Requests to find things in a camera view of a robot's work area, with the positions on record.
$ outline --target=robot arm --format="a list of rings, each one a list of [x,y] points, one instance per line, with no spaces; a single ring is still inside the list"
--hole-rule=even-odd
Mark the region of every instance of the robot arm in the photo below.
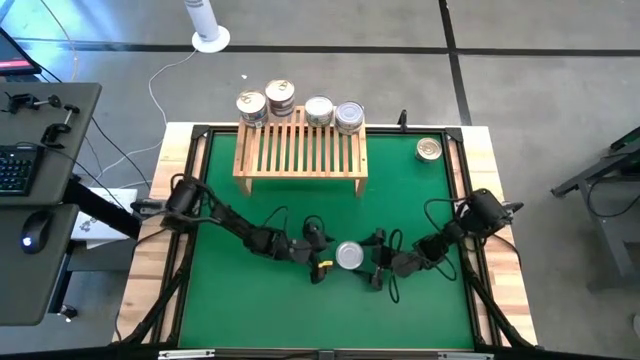
[[[176,178],[182,177],[173,185]],[[213,190],[184,174],[174,175],[171,181],[171,196],[165,204],[165,217],[161,226],[177,232],[186,232],[202,223],[223,227],[242,240],[251,253],[277,261],[293,261],[311,267],[311,282],[324,279],[328,267],[333,263],[322,261],[319,253],[327,248],[327,237],[314,222],[305,221],[304,239],[289,239],[284,230],[256,226],[242,215],[222,203]],[[196,215],[196,209],[208,210],[207,216]]]

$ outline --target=keyboard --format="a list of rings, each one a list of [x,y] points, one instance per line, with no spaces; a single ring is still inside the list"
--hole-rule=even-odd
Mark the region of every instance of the keyboard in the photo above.
[[[29,195],[43,152],[35,145],[0,145],[0,197]]]

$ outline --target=white paper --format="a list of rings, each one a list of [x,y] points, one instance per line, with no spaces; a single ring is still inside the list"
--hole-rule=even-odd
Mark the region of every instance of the white paper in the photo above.
[[[116,204],[114,199],[103,188],[90,188],[95,194],[112,204]],[[130,214],[133,212],[131,203],[136,201],[138,190],[136,189],[109,189],[113,197],[115,197],[124,209]],[[92,218],[91,216],[81,212],[78,214],[76,223],[73,226],[71,240],[79,240],[87,242],[87,249],[104,245],[111,241],[126,240],[129,237],[121,232],[112,229],[105,223]]]

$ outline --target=wooden slat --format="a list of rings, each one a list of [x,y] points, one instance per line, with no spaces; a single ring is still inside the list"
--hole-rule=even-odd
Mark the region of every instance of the wooden slat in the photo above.
[[[369,159],[367,158],[367,133],[365,129],[364,122],[362,123],[362,128],[360,128],[360,175],[362,177],[369,176],[369,168],[367,162]]]
[[[340,171],[340,136],[335,127],[331,127],[333,133],[333,171]]]
[[[346,135],[340,134],[342,138],[342,166],[344,174],[347,175],[349,173],[349,143]]]
[[[249,169],[251,168],[251,161],[253,159],[253,134],[255,133],[254,128],[247,126],[247,136],[245,138],[246,146],[245,146],[245,154],[244,154],[244,163],[242,164],[242,173],[247,176],[249,175]]]
[[[311,173],[313,168],[313,128],[307,125],[307,135],[309,139],[307,140],[307,173]]]
[[[269,136],[273,124],[267,124],[264,127],[264,143],[262,144],[262,163],[260,164],[260,171],[267,171],[267,159],[269,158]]]
[[[271,140],[271,167],[269,167],[269,172],[273,173],[278,170],[276,168],[277,166],[276,158],[278,157],[279,131],[278,131],[278,126],[276,124],[271,124],[271,127],[273,128],[273,140]]]
[[[319,175],[322,171],[320,160],[322,159],[322,128],[316,128],[316,173]]]
[[[304,161],[304,114],[300,113],[300,110],[296,110],[295,114],[298,114],[298,171],[302,171]]]
[[[287,127],[287,118],[282,119],[282,123],[280,124],[280,129],[282,130],[282,134],[280,134],[280,161],[278,164],[278,169],[282,174],[287,165],[287,163],[285,162],[287,157],[287,137],[288,137],[287,130],[289,129]]]
[[[331,172],[331,128],[324,128],[324,173]]]
[[[236,140],[236,156],[233,160],[233,175],[235,176],[240,175],[242,171],[245,148],[245,128],[246,126],[242,120],[240,120],[240,124],[238,125],[238,140]]]
[[[354,175],[360,174],[360,140],[358,134],[351,135],[351,172]]]
[[[294,111],[291,114],[291,124],[289,124],[289,126],[287,126],[289,128],[289,168],[287,169],[287,171],[289,173],[293,172],[293,161],[295,160],[295,154],[296,154],[296,128],[294,127],[296,121],[295,121],[295,117],[296,117],[296,112]]]
[[[251,160],[251,174],[258,172],[258,161],[260,160],[260,138],[262,137],[262,129],[257,128],[253,136],[253,159]]]

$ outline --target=wooden rack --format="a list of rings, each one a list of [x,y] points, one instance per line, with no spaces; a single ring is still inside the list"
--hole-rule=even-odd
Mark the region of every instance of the wooden rack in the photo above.
[[[253,179],[352,179],[356,196],[362,195],[368,178],[364,123],[354,135],[314,128],[304,106],[280,119],[257,129],[240,121],[233,176],[243,193],[251,194]]]

